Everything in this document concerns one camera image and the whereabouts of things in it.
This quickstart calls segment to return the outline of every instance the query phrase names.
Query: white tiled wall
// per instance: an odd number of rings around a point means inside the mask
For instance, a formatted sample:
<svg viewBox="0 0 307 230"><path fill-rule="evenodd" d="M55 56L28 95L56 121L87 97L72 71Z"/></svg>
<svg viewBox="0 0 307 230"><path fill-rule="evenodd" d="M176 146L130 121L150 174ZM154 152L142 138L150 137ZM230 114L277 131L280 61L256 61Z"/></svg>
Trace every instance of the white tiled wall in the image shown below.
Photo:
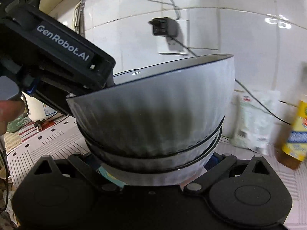
<svg viewBox="0 0 307 230"><path fill-rule="evenodd" d="M50 15L71 27L78 1L63 0ZM181 20L188 21L184 37L197 55L232 53L236 78L248 88L276 89L281 100L297 104L302 70L307 66L307 0L174 1ZM148 21L161 16L175 18L176 14L171 5L146 0L85 0L85 37L114 57L114 73L191 57L158 53ZM277 114L292 121L295 111L280 103ZM236 115L233 99L224 135L231 136ZM275 123L272 141L278 142L289 128Z"/></svg>

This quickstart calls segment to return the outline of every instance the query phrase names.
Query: power adapter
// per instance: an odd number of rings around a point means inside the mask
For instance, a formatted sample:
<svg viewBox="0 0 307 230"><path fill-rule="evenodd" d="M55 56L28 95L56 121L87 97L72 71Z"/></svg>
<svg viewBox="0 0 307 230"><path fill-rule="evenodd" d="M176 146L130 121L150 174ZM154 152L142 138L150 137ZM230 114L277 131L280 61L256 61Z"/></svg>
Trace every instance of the power adapter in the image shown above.
<svg viewBox="0 0 307 230"><path fill-rule="evenodd" d="M153 18L149 23L153 26L155 36L176 37L178 35L177 21L169 17Z"/></svg>

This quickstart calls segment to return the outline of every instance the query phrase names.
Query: white plastic packet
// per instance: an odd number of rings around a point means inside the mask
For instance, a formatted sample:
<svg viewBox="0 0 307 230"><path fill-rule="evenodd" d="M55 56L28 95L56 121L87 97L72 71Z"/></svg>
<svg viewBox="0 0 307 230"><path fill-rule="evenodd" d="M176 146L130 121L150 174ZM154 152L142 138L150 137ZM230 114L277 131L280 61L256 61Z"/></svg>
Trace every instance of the white plastic packet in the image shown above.
<svg viewBox="0 0 307 230"><path fill-rule="evenodd" d="M252 92L252 94L272 113L276 113L279 91ZM241 93L238 98L238 120L231 144L263 155L268 154L274 117L249 94Z"/></svg>

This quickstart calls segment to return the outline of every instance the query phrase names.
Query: stack of bowls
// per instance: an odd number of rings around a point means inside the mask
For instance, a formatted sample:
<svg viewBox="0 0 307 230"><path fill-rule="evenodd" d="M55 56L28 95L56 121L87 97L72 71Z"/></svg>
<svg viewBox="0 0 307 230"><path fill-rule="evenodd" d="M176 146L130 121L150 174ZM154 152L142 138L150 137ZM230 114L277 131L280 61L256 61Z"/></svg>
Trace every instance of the stack of bowls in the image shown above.
<svg viewBox="0 0 307 230"><path fill-rule="evenodd" d="M105 170L129 185L178 184L212 156L234 89L230 54L114 76L116 86L67 99Z"/></svg>

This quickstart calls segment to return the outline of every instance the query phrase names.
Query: round metal bolt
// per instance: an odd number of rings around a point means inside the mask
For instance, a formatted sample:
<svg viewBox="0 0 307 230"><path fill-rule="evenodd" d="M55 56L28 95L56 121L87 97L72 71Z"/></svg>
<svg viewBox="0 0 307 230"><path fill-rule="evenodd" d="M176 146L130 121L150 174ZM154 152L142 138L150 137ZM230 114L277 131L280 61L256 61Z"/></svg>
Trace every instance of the round metal bolt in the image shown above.
<svg viewBox="0 0 307 230"><path fill-rule="evenodd" d="M190 191L198 191L201 190L202 186L198 183L190 183L187 185L187 189Z"/></svg>
<svg viewBox="0 0 307 230"><path fill-rule="evenodd" d="M104 191L108 191L108 192L114 192L117 190L117 185L115 185L114 183L107 183L102 185L101 187Z"/></svg>

